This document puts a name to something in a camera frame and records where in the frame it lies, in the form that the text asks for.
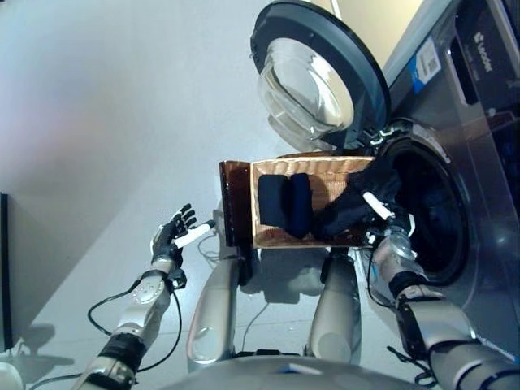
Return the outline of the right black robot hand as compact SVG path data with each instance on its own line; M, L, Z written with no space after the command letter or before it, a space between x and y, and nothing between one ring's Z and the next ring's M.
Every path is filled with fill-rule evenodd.
M375 245L392 234L404 234L408 238L414 234L414 216L403 206L394 201L383 201L369 191L365 191L362 198L375 215L370 220L364 237L368 245Z

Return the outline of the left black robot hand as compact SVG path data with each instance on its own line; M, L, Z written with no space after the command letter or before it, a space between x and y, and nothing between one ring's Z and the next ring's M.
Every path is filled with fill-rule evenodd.
M152 262L168 261L180 268L183 248L215 227L213 219L199 225L196 222L196 212L188 203L179 208L167 223L161 224L150 242Z

